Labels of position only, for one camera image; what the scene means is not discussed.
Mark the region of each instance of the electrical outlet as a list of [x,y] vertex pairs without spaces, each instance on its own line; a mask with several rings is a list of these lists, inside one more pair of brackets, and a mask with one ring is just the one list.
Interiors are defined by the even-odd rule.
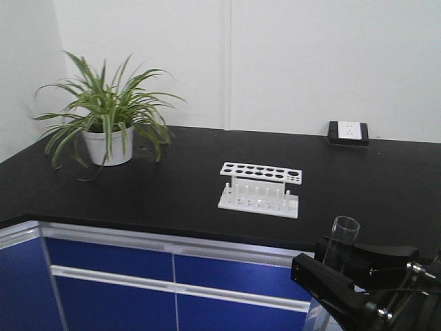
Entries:
[[367,124],[360,122],[330,121],[328,140],[331,144],[368,146]]
[[360,122],[338,122],[338,138],[339,139],[357,139],[361,140],[361,123]]

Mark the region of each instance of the potted plant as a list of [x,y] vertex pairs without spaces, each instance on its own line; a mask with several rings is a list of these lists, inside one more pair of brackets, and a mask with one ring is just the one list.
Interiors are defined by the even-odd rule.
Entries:
[[[61,117],[62,123],[51,125],[43,135],[53,134],[45,153],[52,155],[52,166],[59,168],[61,151],[69,142],[83,135],[92,162],[100,166],[114,166],[132,157],[133,131],[150,140],[156,150],[156,161],[161,158],[160,145],[170,142],[171,132],[165,125],[158,107],[173,107],[160,99],[163,96],[181,99],[164,92],[148,92],[140,84],[152,77],[163,74],[160,69],[149,69],[140,74],[136,71],[122,82],[130,57],[116,70],[110,83],[106,81],[106,63],[101,71],[96,71],[84,57],[65,52],[79,69],[80,76],[64,79],[61,83],[41,86],[57,87],[68,91],[74,100],[60,112],[43,114],[36,120]],[[85,108],[87,114],[77,114],[78,108]],[[74,144],[74,158],[87,166]]]

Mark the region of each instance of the white wall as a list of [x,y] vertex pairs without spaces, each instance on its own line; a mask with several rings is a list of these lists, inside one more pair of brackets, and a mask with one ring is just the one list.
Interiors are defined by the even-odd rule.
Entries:
[[160,87],[188,104],[170,124],[325,135],[364,121],[372,138],[441,142],[441,1],[54,3],[66,50],[174,75]]
[[232,127],[441,142],[441,1],[238,0]]
[[[63,48],[110,72],[132,54],[131,72],[160,68],[155,88],[183,97],[168,124],[223,127],[223,0],[56,0]],[[75,73],[69,63],[68,71]]]
[[0,162],[34,143],[44,124],[32,120],[66,98],[39,86],[65,77],[51,0],[0,0]]

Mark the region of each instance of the cabinet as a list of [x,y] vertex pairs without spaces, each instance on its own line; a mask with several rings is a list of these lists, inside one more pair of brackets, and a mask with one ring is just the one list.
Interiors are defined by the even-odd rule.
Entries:
[[0,330],[62,329],[41,238],[0,249]]
[[176,330],[175,294],[57,277],[69,331]]
[[301,331],[305,313],[178,295],[179,330]]
[[176,330],[175,294],[134,284],[173,282],[170,253],[53,238],[46,244],[52,265],[73,268],[76,277],[91,271],[88,279],[56,277],[69,331]]
[[[311,300],[310,294],[291,280],[289,268],[180,255],[174,258],[179,283],[258,296]],[[299,311],[187,295],[178,295],[178,311],[180,331],[300,331],[306,317]]]
[[304,323],[310,296],[290,279],[294,251],[30,223],[0,230],[0,331],[292,331]]

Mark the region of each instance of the white test tube rack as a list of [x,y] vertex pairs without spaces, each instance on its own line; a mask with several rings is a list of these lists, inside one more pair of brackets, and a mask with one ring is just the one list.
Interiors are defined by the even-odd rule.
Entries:
[[301,170],[225,162],[220,174],[231,176],[232,182],[225,184],[219,208],[298,217],[298,196],[285,191],[285,184],[300,185]]

